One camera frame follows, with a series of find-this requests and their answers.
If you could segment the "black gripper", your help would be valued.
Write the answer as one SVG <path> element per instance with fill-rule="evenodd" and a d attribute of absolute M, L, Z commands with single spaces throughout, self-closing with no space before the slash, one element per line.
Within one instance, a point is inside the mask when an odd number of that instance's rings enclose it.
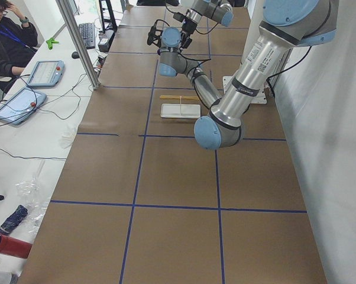
<path fill-rule="evenodd" d="M 183 21 L 182 29 L 181 29 L 181 49 L 186 49 L 190 46 L 192 39 L 190 36 L 195 32 L 197 23 L 194 21 Z"/>

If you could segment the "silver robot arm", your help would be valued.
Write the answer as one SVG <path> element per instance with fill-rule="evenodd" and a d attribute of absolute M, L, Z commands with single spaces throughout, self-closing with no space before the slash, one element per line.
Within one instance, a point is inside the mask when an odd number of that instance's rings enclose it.
<path fill-rule="evenodd" d="M 335 37 L 338 6 L 338 1 L 265 1 L 259 38 L 234 73 L 224 95 L 202 72 L 199 62 L 184 57 L 181 50 L 190 44 L 190 35 L 202 17 L 230 25 L 234 15 L 229 1 L 191 1 L 185 14 L 175 15 L 183 24 L 181 29 L 168 27 L 159 37 L 149 34 L 148 44 L 158 41 L 159 73 L 170 77 L 184 74 L 209 110 L 208 115 L 195 122 L 197 143 L 210 150 L 237 144 L 245 133 L 241 117 L 278 59 L 294 47 L 330 42 Z"/>
<path fill-rule="evenodd" d="M 186 12 L 176 16 L 176 19 L 182 22 L 182 49 L 188 48 L 191 44 L 190 36 L 195 32 L 202 17 L 209 18 L 224 27 L 228 27 L 234 17 L 232 5 L 228 1 L 182 1 L 182 5 L 187 8 Z"/>

